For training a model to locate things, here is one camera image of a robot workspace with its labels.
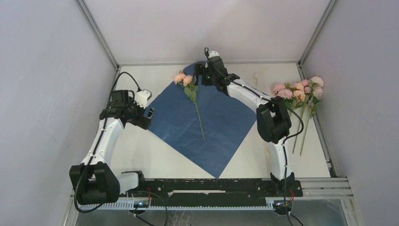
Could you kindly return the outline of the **cream ribbon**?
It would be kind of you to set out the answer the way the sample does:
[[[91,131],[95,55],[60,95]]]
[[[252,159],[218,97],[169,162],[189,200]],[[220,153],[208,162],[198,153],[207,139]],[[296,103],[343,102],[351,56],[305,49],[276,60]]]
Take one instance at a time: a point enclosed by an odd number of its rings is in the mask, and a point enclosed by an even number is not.
[[[264,93],[271,93],[274,85],[274,74],[272,69],[264,69],[254,74],[256,89]]]

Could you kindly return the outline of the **blue wrapping paper sheet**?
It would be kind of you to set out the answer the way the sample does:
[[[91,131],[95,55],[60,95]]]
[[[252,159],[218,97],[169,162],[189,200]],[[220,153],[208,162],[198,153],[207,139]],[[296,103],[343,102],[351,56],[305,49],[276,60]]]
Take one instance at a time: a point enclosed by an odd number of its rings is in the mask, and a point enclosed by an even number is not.
[[[149,178],[267,178],[268,145],[255,113],[214,87],[200,86],[193,103],[173,83],[179,65],[150,66],[145,79],[155,95],[149,128]]]

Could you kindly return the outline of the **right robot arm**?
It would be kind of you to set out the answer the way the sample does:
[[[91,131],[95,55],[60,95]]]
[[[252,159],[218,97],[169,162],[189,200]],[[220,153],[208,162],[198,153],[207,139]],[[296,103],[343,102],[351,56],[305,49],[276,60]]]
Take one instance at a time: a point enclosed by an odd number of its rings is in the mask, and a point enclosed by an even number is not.
[[[291,109],[286,106],[283,98],[270,97],[246,84],[238,75],[228,73],[218,56],[204,63],[195,63],[194,75],[202,76],[202,85],[215,86],[218,91],[255,112],[258,134],[268,144],[271,154],[272,191],[278,196],[284,196],[290,191],[295,175],[286,151],[286,142],[291,137]]]

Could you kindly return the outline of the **pale pink fake flower stem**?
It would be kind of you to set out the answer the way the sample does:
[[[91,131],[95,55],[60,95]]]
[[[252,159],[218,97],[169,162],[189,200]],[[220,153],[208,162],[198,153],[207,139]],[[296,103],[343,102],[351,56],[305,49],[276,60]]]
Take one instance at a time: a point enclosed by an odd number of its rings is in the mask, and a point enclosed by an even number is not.
[[[308,129],[310,120],[315,115],[316,110],[319,106],[321,97],[324,92],[323,91],[324,81],[320,76],[313,76],[309,80],[302,80],[301,84],[304,86],[304,91],[306,94],[304,110],[308,111],[308,117],[307,117],[306,123],[304,124],[303,140],[302,140],[301,149],[300,149],[300,156],[302,156],[302,154],[303,154],[304,144],[305,144],[306,135],[307,135],[307,129]]]

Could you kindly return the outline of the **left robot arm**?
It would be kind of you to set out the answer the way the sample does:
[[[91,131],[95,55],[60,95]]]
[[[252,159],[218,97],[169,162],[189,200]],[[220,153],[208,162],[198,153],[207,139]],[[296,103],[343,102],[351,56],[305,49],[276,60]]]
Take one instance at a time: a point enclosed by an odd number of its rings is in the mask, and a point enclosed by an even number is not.
[[[69,171],[77,204],[114,203],[126,191],[135,196],[146,193],[147,183],[142,171],[114,173],[110,161],[127,124],[149,128],[154,109],[146,108],[151,97],[152,93],[146,89],[111,92],[108,105],[99,115],[99,128],[88,154]]]

